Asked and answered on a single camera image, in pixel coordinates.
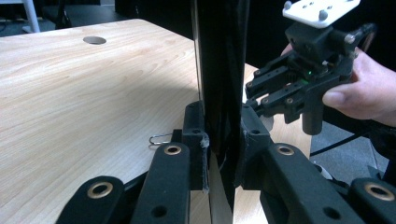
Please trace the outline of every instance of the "light wood tabletop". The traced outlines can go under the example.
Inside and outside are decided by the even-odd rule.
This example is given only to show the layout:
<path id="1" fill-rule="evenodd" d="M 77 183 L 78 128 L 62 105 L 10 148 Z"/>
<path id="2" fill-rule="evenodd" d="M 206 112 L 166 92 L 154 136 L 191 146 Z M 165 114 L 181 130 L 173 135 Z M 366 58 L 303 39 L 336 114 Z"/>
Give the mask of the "light wood tabletop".
<path id="1" fill-rule="evenodd" d="M 53 223 L 87 180 L 146 172 L 149 138 L 197 100 L 193 41 L 147 21 L 0 38 L 0 223 Z M 309 152 L 299 122 L 276 116 L 271 134 Z M 264 218 L 258 192 L 236 195 L 235 223 Z M 191 198 L 191 223 L 208 223 L 207 197 Z"/>

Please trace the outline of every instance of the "human hand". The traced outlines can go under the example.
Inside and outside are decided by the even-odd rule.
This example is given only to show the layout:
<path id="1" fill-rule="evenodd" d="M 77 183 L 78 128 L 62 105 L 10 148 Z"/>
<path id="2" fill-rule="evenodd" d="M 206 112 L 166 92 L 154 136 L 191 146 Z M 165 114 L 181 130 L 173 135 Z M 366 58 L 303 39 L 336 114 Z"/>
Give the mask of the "human hand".
<path id="1" fill-rule="evenodd" d="M 323 104 L 354 119 L 373 119 L 396 127 L 396 73 L 357 49 L 352 83 L 328 90 Z"/>

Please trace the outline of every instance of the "floor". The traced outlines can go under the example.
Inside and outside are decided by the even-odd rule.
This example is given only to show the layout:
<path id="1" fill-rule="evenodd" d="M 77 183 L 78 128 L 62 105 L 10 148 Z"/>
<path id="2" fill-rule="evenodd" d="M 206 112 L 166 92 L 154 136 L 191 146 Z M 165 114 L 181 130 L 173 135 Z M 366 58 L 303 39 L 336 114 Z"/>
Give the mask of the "floor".
<path id="1" fill-rule="evenodd" d="M 50 21 L 40 19 L 38 23 L 42 32 L 54 30 L 54 24 Z M 28 25 L 27 21 L 6 21 L 0 18 L 0 37 L 24 35 L 22 26 L 26 25 Z M 351 133 L 323 123 L 322 133 L 312 138 L 311 152 L 327 147 L 350 135 Z M 310 160 L 324 167 L 336 179 L 348 184 L 354 178 L 375 177 L 378 173 L 377 170 L 384 172 L 388 164 L 388 160 L 377 154 L 370 141 L 363 137 L 312 157 Z"/>

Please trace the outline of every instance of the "metal ring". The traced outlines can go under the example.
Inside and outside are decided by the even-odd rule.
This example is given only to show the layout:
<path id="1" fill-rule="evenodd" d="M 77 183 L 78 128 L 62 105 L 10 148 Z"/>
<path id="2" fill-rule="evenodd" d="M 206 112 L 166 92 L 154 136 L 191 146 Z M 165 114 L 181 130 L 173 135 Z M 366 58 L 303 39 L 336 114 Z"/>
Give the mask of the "metal ring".
<path id="1" fill-rule="evenodd" d="M 165 154 L 170 156 L 174 156 L 181 152 L 181 147 L 178 146 L 167 146 L 164 150 Z"/>
<path id="2" fill-rule="evenodd" d="M 368 183 L 364 186 L 364 189 L 367 191 L 367 193 L 369 193 L 370 195 L 372 195 L 373 197 L 382 200 L 382 201 L 394 201 L 395 200 L 395 195 L 390 192 L 390 190 L 375 184 L 375 183 Z M 379 189 L 381 190 L 380 193 L 376 192 L 374 189 Z"/>
<path id="3" fill-rule="evenodd" d="M 95 190 L 99 187 L 105 187 L 104 190 L 100 190 L 99 192 L 95 192 Z M 100 199 L 106 197 L 113 190 L 113 185 L 109 182 L 96 182 L 90 186 L 88 189 L 87 195 L 92 199 Z"/>
<path id="4" fill-rule="evenodd" d="M 285 156 L 291 156 L 294 154 L 294 150 L 288 147 L 277 147 L 276 151 Z"/>
<path id="5" fill-rule="evenodd" d="M 163 144 L 167 144 L 170 142 L 169 141 L 168 142 L 154 142 L 153 139 L 159 138 L 159 137 L 164 137 L 164 136 L 169 136 L 169 135 L 172 135 L 172 134 L 171 133 L 154 134 L 148 139 L 148 141 L 151 143 L 152 146 L 162 146 Z"/>

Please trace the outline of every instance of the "black vertical pole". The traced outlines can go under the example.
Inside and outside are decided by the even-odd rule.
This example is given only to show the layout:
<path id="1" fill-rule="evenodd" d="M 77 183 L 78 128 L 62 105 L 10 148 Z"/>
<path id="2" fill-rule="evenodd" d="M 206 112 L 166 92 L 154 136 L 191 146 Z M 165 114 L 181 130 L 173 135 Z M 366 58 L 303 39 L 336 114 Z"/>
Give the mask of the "black vertical pole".
<path id="1" fill-rule="evenodd" d="M 222 183 L 233 211 L 249 1 L 192 0 L 191 6 L 205 130 L 216 155 L 211 158 L 216 162 L 210 163 L 219 167 L 221 177 L 209 179 L 209 187 Z M 212 196 L 219 195 L 211 194 L 211 204 L 216 200 Z"/>

